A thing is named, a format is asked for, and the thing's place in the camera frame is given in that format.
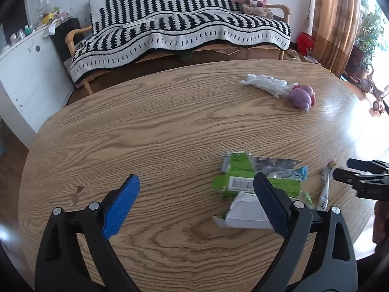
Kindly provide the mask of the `person's right hand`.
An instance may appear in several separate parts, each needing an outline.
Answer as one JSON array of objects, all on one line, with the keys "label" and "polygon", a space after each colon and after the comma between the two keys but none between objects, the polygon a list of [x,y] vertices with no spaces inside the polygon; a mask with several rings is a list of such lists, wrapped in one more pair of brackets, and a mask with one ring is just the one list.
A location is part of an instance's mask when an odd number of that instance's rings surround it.
[{"label": "person's right hand", "polygon": [[374,223],[372,241],[379,244],[386,237],[386,222],[388,221],[388,201],[377,201],[374,207]]}]

